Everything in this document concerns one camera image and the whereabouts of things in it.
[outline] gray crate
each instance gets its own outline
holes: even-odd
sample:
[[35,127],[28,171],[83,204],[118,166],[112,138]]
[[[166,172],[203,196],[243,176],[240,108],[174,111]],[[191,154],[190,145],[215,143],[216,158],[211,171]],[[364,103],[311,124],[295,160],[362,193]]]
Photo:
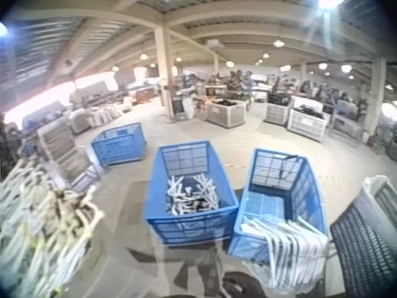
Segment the gray crate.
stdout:
[[284,107],[278,104],[265,103],[265,117],[266,122],[284,125],[288,120],[289,106]]
[[290,111],[288,130],[300,133],[317,141],[322,141],[327,127],[326,119],[319,119],[295,110]]
[[246,105],[238,103],[236,106],[226,107],[214,102],[208,103],[206,108],[207,120],[230,128],[246,123]]

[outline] blue mesh crate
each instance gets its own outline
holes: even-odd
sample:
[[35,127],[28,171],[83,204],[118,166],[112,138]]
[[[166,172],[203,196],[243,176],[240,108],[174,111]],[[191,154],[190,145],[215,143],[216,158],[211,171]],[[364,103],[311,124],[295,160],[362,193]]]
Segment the blue mesh crate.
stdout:
[[91,146],[101,166],[140,160],[145,152],[145,138],[140,123],[108,129]]
[[[183,176],[189,181],[204,173],[213,179],[220,208],[188,215],[167,212],[168,180]],[[155,158],[145,202],[144,218],[167,246],[182,246],[229,238],[238,201],[225,170],[208,141],[160,147]]]
[[255,150],[228,253],[258,263],[268,262],[267,241],[240,228],[244,217],[264,221],[268,216],[286,220],[300,216],[328,234],[323,198],[305,157]]

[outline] support column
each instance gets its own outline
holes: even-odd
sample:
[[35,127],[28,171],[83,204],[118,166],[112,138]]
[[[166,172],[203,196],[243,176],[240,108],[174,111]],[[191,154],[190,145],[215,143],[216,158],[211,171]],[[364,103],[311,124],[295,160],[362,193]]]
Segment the support column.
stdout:
[[172,109],[172,97],[175,93],[174,77],[172,75],[172,55],[171,55],[171,38],[169,29],[158,27],[154,30],[156,39],[157,61],[159,66],[159,76],[161,85],[161,103],[167,109],[170,119],[174,118]]
[[213,67],[215,69],[215,75],[217,75],[219,73],[219,58],[217,54],[213,56]]
[[361,98],[367,98],[367,84],[365,82],[361,84],[359,96]]
[[75,92],[70,94],[74,96],[74,103],[76,104],[77,108],[83,107],[83,98],[81,97],[80,90],[76,88]]
[[374,135],[381,116],[381,107],[385,93],[386,82],[386,60],[377,58],[372,63],[371,97],[368,101],[368,114],[365,128],[370,135]]
[[306,74],[307,74],[306,62],[302,62],[302,64],[300,65],[300,81],[301,81],[301,83],[306,81]]

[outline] concrete floor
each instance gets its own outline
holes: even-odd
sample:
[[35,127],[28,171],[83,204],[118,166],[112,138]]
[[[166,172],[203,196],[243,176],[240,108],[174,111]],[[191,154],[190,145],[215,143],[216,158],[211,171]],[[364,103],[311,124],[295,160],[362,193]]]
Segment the concrete floor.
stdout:
[[[78,145],[87,147],[94,158],[90,142],[101,131],[131,122],[141,122],[147,152],[142,161],[110,166],[101,171],[102,180],[97,183],[96,204],[105,212],[105,223],[116,237],[129,248],[133,255],[141,258],[140,270],[156,278],[151,293],[145,297],[165,297],[176,294],[191,294],[203,297],[203,287],[207,281],[198,275],[195,266],[203,260],[212,260],[216,251],[216,260],[220,260],[222,270],[247,272],[241,260],[222,252],[220,244],[211,249],[168,250],[160,245],[151,234],[143,220],[145,191],[150,179],[153,158],[159,146],[192,140],[210,140],[234,189],[244,186],[248,174],[249,161],[254,148],[268,148],[286,151],[307,157],[316,173],[324,197],[328,224],[334,222],[357,195],[361,182],[366,177],[382,174],[388,176],[397,185],[397,163],[387,156],[377,156],[366,147],[354,148],[345,138],[325,137],[323,143],[310,140],[288,132],[285,128],[263,123],[263,104],[254,104],[247,115],[245,125],[233,129],[191,119],[170,123],[164,115],[159,100],[139,105],[113,122],[89,130],[76,138]],[[177,282],[181,268],[189,272],[189,278]],[[326,295],[344,292],[339,260],[333,258],[327,263]],[[265,290],[268,297],[278,297]]]

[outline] ceiling light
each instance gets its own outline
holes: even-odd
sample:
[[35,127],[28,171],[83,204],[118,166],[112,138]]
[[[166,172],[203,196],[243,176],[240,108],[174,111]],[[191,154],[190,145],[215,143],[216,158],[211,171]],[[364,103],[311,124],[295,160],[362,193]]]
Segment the ceiling light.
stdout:
[[326,70],[327,67],[328,67],[328,64],[327,64],[327,63],[320,63],[320,64],[318,65],[318,68],[321,69],[321,70]]
[[350,73],[351,70],[352,70],[352,67],[350,65],[348,65],[348,64],[342,65],[342,71],[344,73]]
[[321,9],[333,9],[336,6],[340,5],[344,0],[318,0],[318,6]]
[[277,39],[274,43],[274,46],[277,48],[283,47],[285,45],[284,42],[282,42],[281,40]]
[[0,22],[0,37],[7,35],[7,28]]
[[280,67],[281,72],[290,71],[290,70],[291,70],[291,65],[284,65]]

